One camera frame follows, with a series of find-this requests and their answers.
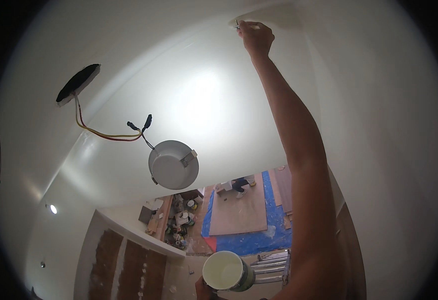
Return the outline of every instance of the red wire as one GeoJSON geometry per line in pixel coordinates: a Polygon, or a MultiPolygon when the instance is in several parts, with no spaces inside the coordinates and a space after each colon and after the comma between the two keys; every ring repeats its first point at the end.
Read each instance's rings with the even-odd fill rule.
{"type": "MultiPolygon", "coordinates": [[[[87,126],[84,124],[84,121],[82,120],[81,105],[79,104],[79,101],[78,101],[78,107],[79,107],[79,119],[81,120],[81,124],[82,124],[84,127],[87,127],[87,126]]],[[[95,132],[93,132],[93,134],[95,134],[95,135],[97,135],[97,136],[100,136],[100,137],[102,137],[102,138],[104,138],[104,139],[107,139],[107,140],[111,140],[111,141],[120,141],[120,142],[133,142],[133,141],[137,141],[137,140],[141,137],[141,135],[142,135],[142,133],[141,133],[141,135],[139,135],[138,137],[136,137],[136,138],[134,138],[134,139],[132,139],[132,140],[127,140],[127,139],[115,139],[115,138],[112,138],[112,137],[108,137],[108,136],[103,136],[103,135],[97,134],[97,133],[95,133],[95,132]]]]}

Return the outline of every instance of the person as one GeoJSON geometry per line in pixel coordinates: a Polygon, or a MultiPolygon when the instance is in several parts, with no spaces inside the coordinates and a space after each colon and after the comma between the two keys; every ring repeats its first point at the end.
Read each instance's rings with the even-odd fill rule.
{"type": "Polygon", "coordinates": [[[247,193],[247,190],[242,188],[246,184],[249,184],[251,187],[255,185],[254,175],[234,179],[232,188],[239,192],[236,196],[236,199],[242,198],[247,193]]]}
{"type": "MultiPolygon", "coordinates": [[[[319,129],[269,58],[275,38],[271,29],[240,21],[237,32],[264,87],[292,176],[290,280],[272,299],[345,299],[345,258],[335,238],[335,207],[319,129]]],[[[212,297],[207,285],[196,288],[198,300],[212,297]]]]}

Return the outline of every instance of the ceiling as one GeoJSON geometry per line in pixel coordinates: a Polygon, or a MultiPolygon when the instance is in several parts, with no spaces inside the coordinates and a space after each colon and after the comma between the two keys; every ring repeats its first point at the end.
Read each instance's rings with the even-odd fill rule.
{"type": "Polygon", "coordinates": [[[106,141],[78,128],[72,102],[55,106],[84,66],[102,64],[79,95],[85,123],[131,134],[127,121],[152,114],[152,144],[197,151],[191,188],[285,164],[259,78],[226,25],[245,13],[273,29],[270,56],[321,130],[369,298],[417,290],[438,253],[438,66],[400,7],[354,0],[48,3],[0,85],[0,237],[27,287],[70,298],[94,210],[172,193],[151,181],[143,141],[106,141]]]}

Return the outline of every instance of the hand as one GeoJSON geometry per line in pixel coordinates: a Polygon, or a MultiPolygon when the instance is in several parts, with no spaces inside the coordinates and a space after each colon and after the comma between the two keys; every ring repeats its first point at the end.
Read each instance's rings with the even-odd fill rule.
{"type": "Polygon", "coordinates": [[[198,300],[210,300],[212,296],[212,288],[206,284],[202,276],[196,281],[196,295],[198,300]]]}
{"type": "Polygon", "coordinates": [[[251,58],[268,57],[269,50],[275,36],[272,30],[260,22],[244,22],[239,21],[239,29],[237,33],[244,41],[244,47],[251,58]],[[259,29],[252,29],[251,25],[256,25],[259,29]]]}

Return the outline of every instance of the leg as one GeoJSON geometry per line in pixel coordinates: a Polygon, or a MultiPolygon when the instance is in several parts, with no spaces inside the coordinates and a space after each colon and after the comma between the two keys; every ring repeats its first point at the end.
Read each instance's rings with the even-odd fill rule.
{"type": "Polygon", "coordinates": [[[245,179],[239,179],[238,181],[235,181],[233,184],[232,184],[232,188],[233,189],[235,189],[236,191],[238,191],[238,192],[243,192],[244,191],[244,189],[242,188],[242,186],[243,185],[246,185],[246,184],[249,184],[248,182],[247,182],[247,180],[245,180],[245,179]]]}

